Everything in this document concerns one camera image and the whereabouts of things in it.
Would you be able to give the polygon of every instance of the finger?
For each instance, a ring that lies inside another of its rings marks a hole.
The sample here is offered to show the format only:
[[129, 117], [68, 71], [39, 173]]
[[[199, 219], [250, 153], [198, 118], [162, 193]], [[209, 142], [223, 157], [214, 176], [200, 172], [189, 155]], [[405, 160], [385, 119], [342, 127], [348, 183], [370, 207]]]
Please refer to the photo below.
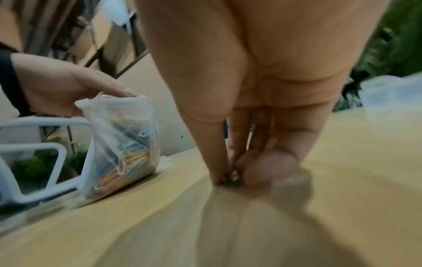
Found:
[[180, 109], [179, 112], [210, 171], [212, 183], [220, 184], [226, 177], [228, 168], [226, 143], [221, 127], [223, 122], [204, 122]]
[[113, 95], [116, 97], [136, 96], [129, 92], [119, 81], [99, 70], [87, 68], [78, 69], [75, 77], [81, 85], [93, 90], [94, 94], [104, 92], [106, 95]]
[[271, 123], [272, 111], [270, 107], [254, 108], [252, 112], [252, 120], [254, 122], [254, 129], [249, 142], [249, 149], [236, 162], [235, 169], [240, 175], [243, 174], [244, 169], [265, 149], [268, 142]]
[[295, 171], [319, 137], [334, 102], [274, 108], [266, 149], [244, 171], [247, 185], [284, 179]]
[[246, 152], [247, 140], [251, 130], [251, 119], [249, 109], [235, 108], [227, 117], [229, 137], [227, 140], [228, 153], [228, 177], [234, 171], [234, 163]]

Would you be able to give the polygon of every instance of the wooden tabletop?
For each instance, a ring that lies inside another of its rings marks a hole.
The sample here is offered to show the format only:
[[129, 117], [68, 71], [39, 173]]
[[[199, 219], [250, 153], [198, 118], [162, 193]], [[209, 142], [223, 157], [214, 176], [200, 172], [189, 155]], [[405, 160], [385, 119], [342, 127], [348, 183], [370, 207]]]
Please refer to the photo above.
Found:
[[422, 109], [335, 114], [295, 175], [212, 187], [196, 149], [153, 179], [0, 224], [2, 267], [422, 266]]

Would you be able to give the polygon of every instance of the bag of paper clips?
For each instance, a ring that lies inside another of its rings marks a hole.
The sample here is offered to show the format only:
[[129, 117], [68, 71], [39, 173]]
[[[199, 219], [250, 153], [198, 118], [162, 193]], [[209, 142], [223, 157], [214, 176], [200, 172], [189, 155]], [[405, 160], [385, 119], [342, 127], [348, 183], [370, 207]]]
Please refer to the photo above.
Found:
[[103, 198], [156, 170], [158, 130], [151, 99], [99, 94], [75, 102], [93, 131], [94, 159], [77, 206]]

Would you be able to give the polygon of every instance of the white chair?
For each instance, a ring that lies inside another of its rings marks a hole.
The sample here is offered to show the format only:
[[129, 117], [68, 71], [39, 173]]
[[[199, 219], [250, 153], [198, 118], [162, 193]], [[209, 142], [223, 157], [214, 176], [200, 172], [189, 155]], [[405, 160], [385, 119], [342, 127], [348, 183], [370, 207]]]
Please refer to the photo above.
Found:
[[[25, 117], [18, 118], [10, 121], [7, 124], [1, 125], [1, 128], [17, 128], [25, 126], [69, 126], [69, 125], [78, 125], [78, 126], [88, 126], [90, 124], [87, 120], [83, 118], [50, 118], [50, 117]], [[45, 189], [42, 189], [37, 192], [33, 192], [28, 195], [22, 194], [19, 189], [16, 179], [0, 156], [0, 206], [6, 205], [25, 205], [34, 202], [40, 202], [45, 199], [50, 199], [57, 197], [59, 195], [70, 192], [74, 189], [79, 189], [84, 186], [84, 183], [89, 175], [91, 169], [92, 160], [94, 158], [94, 143], [91, 141], [87, 157], [84, 162], [84, 167], [80, 176], [73, 179], [67, 180], [65, 182], [57, 184], [60, 171], [65, 162], [67, 155], [66, 148], [59, 143], [27, 143], [27, 144], [0, 144], [0, 153], [8, 152], [24, 152], [24, 151], [35, 151], [35, 150], [45, 150], [45, 149], [55, 149], [58, 151], [58, 157], [56, 163], [53, 167], [53, 171], [50, 175], [50, 178], [47, 182]]]

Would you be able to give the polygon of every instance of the plastic bag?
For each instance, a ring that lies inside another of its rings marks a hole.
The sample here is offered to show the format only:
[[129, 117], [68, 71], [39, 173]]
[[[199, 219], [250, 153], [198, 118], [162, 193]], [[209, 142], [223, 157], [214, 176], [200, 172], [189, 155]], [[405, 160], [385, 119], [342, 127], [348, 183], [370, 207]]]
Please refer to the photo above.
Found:
[[100, 94], [75, 105], [91, 124], [95, 148], [77, 206], [103, 198], [156, 170], [160, 143], [149, 97]]

